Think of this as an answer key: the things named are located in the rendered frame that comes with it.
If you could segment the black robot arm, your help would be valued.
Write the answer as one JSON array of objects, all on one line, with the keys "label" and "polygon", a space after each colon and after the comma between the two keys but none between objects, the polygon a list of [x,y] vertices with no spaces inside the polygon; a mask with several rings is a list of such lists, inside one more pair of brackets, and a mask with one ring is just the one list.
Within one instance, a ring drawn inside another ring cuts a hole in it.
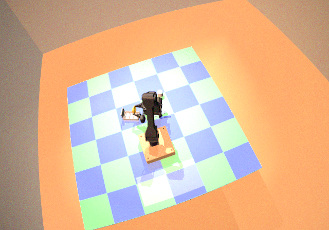
[{"label": "black robot arm", "polygon": [[141,108],[143,109],[143,112],[147,113],[148,122],[148,127],[144,133],[145,141],[148,141],[150,147],[153,147],[159,145],[159,132],[155,125],[154,115],[159,115],[159,118],[162,117],[162,98],[157,97],[155,91],[149,91],[142,94],[141,100]]}]

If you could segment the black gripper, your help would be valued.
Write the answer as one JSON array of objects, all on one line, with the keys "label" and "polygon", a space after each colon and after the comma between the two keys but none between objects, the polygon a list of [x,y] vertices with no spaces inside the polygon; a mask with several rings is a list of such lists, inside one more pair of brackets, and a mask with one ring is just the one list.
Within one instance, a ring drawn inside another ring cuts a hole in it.
[{"label": "black gripper", "polygon": [[[134,105],[134,106],[137,107],[137,108],[141,108],[141,105],[142,105],[142,103]],[[146,112],[142,112],[142,115],[140,113],[139,114],[133,114],[133,115],[140,118],[141,123],[145,123],[145,115],[147,115]]]}]

